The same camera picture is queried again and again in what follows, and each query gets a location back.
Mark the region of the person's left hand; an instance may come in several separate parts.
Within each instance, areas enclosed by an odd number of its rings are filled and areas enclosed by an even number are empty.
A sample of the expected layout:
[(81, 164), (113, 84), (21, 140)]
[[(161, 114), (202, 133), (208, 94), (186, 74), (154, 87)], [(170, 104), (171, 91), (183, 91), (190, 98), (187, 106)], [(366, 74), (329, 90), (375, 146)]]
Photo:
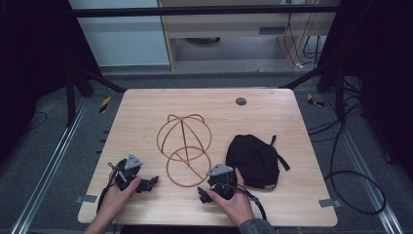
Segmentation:
[(141, 178), (134, 178), (130, 185), (120, 190), (116, 185), (110, 187), (106, 192), (96, 219), (104, 226), (110, 224), (116, 215), (123, 209), (129, 198), (135, 193), (135, 189), (140, 184)]

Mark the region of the aluminium floor rail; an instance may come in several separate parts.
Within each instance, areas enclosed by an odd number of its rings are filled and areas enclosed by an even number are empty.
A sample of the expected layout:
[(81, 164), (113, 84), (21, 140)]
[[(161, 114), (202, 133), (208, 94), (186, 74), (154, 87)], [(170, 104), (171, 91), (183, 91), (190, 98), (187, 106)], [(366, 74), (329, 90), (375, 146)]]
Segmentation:
[(19, 215), (19, 218), (13, 225), (10, 234), (26, 234), (34, 217), (36, 216), (39, 207), (41, 206), (44, 197), (53, 181), (56, 171), (60, 165), (61, 160), (67, 151), (67, 148), (74, 137), (78, 126), (84, 116), (85, 109), (89, 102), (88, 97), (81, 97), (79, 105), (75, 109), (75, 117), (70, 125), (68, 125), (49, 160), (45, 170), (39, 178), (31, 196), (26, 202), (24, 209)]
[[(351, 208), (359, 214), (378, 216), (387, 234), (405, 234), (403, 228), (401, 227), (401, 224), (394, 214), (391, 205), (388, 202), (384, 190), (379, 185), (377, 179), (371, 173), (370, 169), (367, 167), (365, 161), (362, 159), (356, 142), (354, 141), (350, 132), (346, 129), (346, 125), (343, 124), (343, 121), (347, 119), (347, 116), (339, 117), (335, 113), (335, 104), (331, 95), (322, 94), (321, 97), (323, 98), (325, 106), (329, 110), (333, 118), (333, 122), (339, 124), (339, 126), (337, 127), (338, 133), (334, 137), (333, 149), (329, 161), (329, 173), (326, 178), (330, 180), (333, 190), (336, 190), (334, 177), (337, 175), (354, 175), (359, 178), (373, 207), (373, 210), (362, 210), (356, 205), (352, 205), (350, 202), (346, 201), (339, 192), (336, 192), (339, 200), (343, 205)], [(339, 140), (342, 140), (344, 143), (344, 147), (347, 150), (347, 155), (350, 157), (350, 160), (354, 167), (352, 170), (333, 170), (335, 152)]]

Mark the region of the light wooden desk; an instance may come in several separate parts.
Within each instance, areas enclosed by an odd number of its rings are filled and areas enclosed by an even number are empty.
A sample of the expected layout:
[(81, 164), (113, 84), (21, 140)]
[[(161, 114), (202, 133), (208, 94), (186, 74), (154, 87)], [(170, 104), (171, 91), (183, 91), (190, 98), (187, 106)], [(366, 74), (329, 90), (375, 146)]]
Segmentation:
[[(161, 7), (327, 5), (340, 0), (157, 0)], [(172, 43), (182, 38), (213, 38), (273, 35), (279, 39), (290, 66), (304, 62), (305, 41), (326, 36), (335, 19), (333, 13), (241, 14), (163, 16), (169, 59), (175, 60)]]

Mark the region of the black metal stand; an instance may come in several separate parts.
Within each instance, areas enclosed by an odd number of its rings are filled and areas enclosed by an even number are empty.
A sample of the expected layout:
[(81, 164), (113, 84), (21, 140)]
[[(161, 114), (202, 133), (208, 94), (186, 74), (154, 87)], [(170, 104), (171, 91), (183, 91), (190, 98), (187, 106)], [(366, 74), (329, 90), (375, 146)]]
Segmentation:
[(305, 83), (311, 78), (320, 75), (321, 78), (317, 84), (318, 90), (321, 92), (328, 91), (331, 87), (335, 87), (335, 114), (338, 120), (346, 123), (346, 114), (344, 107), (344, 69), (339, 62), (327, 61), (317, 68), (307, 72), (298, 79), (280, 86), (280, 89), (295, 89), (300, 84)]
[(94, 80), (117, 93), (124, 93), (126, 91), (125, 88), (110, 82), (102, 75), (92, 72), (85, 67), (68, 68), (64, 76), (67, 102), (67, 127), (72, 125), (77, 116), (75, 89), (78, 89), (83, 97), (90, 97), (94, 93), (90, 80)]

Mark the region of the black cap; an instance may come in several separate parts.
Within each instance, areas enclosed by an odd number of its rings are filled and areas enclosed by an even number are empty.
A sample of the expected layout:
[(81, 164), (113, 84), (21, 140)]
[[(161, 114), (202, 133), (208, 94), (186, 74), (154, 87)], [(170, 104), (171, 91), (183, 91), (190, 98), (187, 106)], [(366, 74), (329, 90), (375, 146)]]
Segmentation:
[(272, 136), (271, 142), (266, 143), (254, 135), (236, 135), (228, 147), (225, 163), (240, 171), (245, 185), (274, 190), (280, 176), (279, 164), (290, 170), (274, 146), (276, 139)]

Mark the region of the person's right hand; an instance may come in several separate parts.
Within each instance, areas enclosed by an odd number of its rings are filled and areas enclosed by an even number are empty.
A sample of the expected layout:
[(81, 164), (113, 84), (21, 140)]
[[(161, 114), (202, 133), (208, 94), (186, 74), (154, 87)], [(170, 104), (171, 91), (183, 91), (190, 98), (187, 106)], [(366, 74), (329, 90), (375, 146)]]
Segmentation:
[(230, 200), (222, 198), (211, 190), (209, 190), (207, 194), (236, 226), (240, 226), (244, 222), (254, 219), (249, 198), (243, 193), (236, 192)]

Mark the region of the grey tape strip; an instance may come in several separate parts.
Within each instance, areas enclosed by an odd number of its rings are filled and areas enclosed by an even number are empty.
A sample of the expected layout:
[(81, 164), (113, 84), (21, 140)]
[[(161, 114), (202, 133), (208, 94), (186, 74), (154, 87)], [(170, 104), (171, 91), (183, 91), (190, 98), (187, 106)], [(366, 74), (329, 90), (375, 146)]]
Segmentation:
[(85, 195), (79, 195), (76, 197), (75, 202), (76, 203), (94, 203), (96, 201), (97, 197), (95, 195), (89, 195), (89, 194), (85, 194)]
[(326, 207), (339, 208), (342, 206), (342, 203), (340, 200), (322, 199), (322, 200), (319, 200), (319, 205), (322, 208), (326, 208)]

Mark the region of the black horizontal bar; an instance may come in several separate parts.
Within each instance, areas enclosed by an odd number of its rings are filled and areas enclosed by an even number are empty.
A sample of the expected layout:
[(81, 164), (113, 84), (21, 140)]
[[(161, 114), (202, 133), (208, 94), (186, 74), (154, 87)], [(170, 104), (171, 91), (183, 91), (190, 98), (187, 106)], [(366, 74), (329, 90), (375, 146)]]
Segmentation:
[(327, 5), (247, 5), (247, 6), (200, 6), (165, 8), (82, 9), (67, 14), (76, 18), (103, 17), (153, 17), (153, 16), (197, 16), (239, 14), (288, 14), (288, 13), (333, 13), (341, 9), (340, 4)]

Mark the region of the white cabinet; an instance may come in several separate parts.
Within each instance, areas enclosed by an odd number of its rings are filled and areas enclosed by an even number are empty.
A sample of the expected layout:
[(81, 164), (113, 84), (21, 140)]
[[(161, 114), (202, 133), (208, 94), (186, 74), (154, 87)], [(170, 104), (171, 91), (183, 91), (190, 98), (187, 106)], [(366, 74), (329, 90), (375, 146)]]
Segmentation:
[[(157, 0), (69, 0), (73, 10), (158, 8)], [(160, 17), (78, 18), (100, 67), (169, 65)]]

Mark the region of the wooden wire hat stand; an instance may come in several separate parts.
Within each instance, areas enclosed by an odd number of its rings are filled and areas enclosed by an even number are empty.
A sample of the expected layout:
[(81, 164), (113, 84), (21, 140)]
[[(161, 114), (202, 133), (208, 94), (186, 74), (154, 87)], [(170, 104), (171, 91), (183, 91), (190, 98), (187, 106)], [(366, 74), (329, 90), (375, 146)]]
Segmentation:
[(208, 150), (212, 133), (200, 114), (177, 116), (170, 114), (156, 137), (157, 147), (166, 158), (169, 180), (180, 187), (195, 187), (206, 179), (211, 167)]

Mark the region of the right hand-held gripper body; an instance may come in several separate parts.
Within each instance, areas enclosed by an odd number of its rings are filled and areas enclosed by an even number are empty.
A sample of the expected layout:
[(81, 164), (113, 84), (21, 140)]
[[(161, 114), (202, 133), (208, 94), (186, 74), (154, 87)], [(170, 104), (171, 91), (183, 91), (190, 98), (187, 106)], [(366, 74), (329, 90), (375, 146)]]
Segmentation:
[(234, 196), (237, 177), (232, 167), (218, 163), (206, 174), (208, 175), (207, 183), (213, 191), (226, 200)]

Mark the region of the black curtain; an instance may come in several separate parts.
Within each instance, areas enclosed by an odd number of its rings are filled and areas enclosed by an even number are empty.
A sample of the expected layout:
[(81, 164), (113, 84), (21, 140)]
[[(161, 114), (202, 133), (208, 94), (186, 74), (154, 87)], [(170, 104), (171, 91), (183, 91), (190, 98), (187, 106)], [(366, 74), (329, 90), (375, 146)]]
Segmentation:
[(319, 62), (361, 80), (376, 128), (413, 179), (413, 0), (339, 1)]
[(64, 39), (79, 66), (99, 67), (69, 0), (0, 0), (0, 165), (10, 159), (42, 96), (65, 86)]

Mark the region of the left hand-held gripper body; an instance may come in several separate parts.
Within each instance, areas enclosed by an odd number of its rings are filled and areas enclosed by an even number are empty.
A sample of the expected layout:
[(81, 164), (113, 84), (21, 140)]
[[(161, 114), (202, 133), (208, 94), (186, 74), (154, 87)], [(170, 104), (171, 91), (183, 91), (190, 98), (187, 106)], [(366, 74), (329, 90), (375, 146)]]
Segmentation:
[(117, 164), (115, 182), (121, 191), (125, 190), (130, 185), (142, 165), (143, 162), (132, 153)]

